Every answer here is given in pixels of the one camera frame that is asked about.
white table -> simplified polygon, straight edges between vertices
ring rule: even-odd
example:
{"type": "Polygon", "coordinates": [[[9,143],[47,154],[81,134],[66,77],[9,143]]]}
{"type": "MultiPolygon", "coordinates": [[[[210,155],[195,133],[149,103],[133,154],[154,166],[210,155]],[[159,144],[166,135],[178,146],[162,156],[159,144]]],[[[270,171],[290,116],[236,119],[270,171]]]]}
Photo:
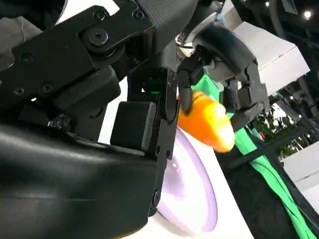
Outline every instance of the white table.
{"type": "MultiPolygon", "coordinates": [[[[104,6],[110,14],[114,14],[118,7],[112,0],[69,0],[63,15],[59,22],[85,10],[92,5],[104,6]]],[[[103,143],[110,143],[110,136],[112,127],[120,101],[126,101],[127,96],[127,81],[123,80],[121,83],[121,95],[112,101],[106,111],[106,116],[103,122],[99,141],[103,143]]],[[[212,148],[198,142],[196,139],[187,135],[198,155],[203,159],[203,164],[209,174],[212,182],[214,193],[218,206],[218,221],[215,229],[210,233],[187,235],[182,232],[161,215],[156,214],[149,218],[148,224],[136,232],[128,236],[128,239],[173,239],[173,238],[198,238],[198,239],[212,239],[212,238],[241,238],[252,239],[252,235],[238,209],[234,197],[228,187],[226,179],[217,162],[216,156],[212,148]]]]}

screw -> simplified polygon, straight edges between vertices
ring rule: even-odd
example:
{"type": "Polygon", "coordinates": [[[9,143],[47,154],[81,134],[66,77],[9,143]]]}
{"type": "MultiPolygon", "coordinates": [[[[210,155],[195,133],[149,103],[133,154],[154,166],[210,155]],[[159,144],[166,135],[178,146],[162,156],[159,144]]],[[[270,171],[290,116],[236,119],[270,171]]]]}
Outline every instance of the screw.
{"type": "Polygon", "coordinates": [[[153,194],[153,199],[152,199],[152,204],[154,207],[157,207],[157,205],[160,202],[160,194],[159,192],[156,190],[153,194]]]}
{"type": "Polygon", "coordinates": [[[135,65],[137,65],[137,64],[139,64],[140,61],[137,58],[133,58],[133,62],[135,65]]]}
{"type": "Polygon", "coordinates": [[[25,65],[31,64],[31,62],[34,60],[34,57],[29,54],[29,53],[25,53],[21,55],[21,62],[25,65]]]}
{"type": "Polygon", "coordinates": [[[41,92],[43,94],[49,94],[51,93],[52,90],[53,90],[53,85],[51,85],[50,83],[44,83],[41,87],[41,92]]]}
{"type": "Polygon", "coordinates": [[[21,96],[24,93],[24,88],[20,87],[20,88],[16,88],[16,90],[14,91],[14,94],[16,96],[21,96]]]}
{"type": "Polygon", "coordinates": [[[106,17],[106,14],[105,12],[101,11],[101,10],[98,10],[94,13],[94,19],[97,20],[97,21],[103,21],[106,17]]]}
{"type": "Polygon", "coordinates": [[[135,20],[141,20],[144,17],[144,14],[140,10],[133,12],[133,17],[135,20]]]}
{"type": "Polygon", "coordinates": [[[89,41],[92,45],[103,46],[109,39],[107,32],[103,29],[92,29],[89,32],[89,41]]]}

yellow-orange toy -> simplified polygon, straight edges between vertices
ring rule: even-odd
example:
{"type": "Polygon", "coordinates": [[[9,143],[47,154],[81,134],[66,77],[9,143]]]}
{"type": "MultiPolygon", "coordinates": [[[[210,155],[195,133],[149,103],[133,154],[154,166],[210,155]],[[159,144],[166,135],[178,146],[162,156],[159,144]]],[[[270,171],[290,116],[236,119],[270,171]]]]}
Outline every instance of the yellow-orange toy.
{"type": "Polygon", "coordinates": [[[235,133],[225,107],[203,92],[194,91],[189,115],[179,110],[178,126],[217,152],[229,152],[235,144],[235,133]]]}

green cloth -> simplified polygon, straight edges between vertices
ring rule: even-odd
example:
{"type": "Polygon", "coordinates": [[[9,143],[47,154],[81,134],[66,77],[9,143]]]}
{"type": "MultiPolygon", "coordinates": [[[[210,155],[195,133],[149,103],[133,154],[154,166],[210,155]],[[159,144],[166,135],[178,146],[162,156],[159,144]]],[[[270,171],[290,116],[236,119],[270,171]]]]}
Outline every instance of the green cloth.
{"type": "MultiPolygon", "coordinates": [[[[219,101],[219,88],[207,75],[205,75],[193,89],[200,90],[211,98],[219,101]]],[[[245,129],[242,128],[237,131],[235,135],[236,146],[243,155],[254,151],[257,148],[245,129]]],[[[305,219],[291,197],[288,188],[277,171],[271,166],[268,159],[265,156],[261,156],[250,162],[250,164],[264,177],[270,188],[280,197],[298,236],[301,239],[316,239],[316,236],[308,228],[305,219]]]]}

white box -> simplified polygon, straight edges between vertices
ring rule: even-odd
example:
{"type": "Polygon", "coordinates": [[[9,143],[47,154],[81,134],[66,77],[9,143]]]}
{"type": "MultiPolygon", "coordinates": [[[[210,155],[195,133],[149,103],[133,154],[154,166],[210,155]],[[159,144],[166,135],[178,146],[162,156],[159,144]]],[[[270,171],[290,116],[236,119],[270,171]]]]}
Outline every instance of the white box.
{"type": "Polygon", "coordinates": [[[297,80],[310,69],[298,47],[247,22],[234,32],[248,45],[258,61],[260,79],[268,95],[297,80]]]}

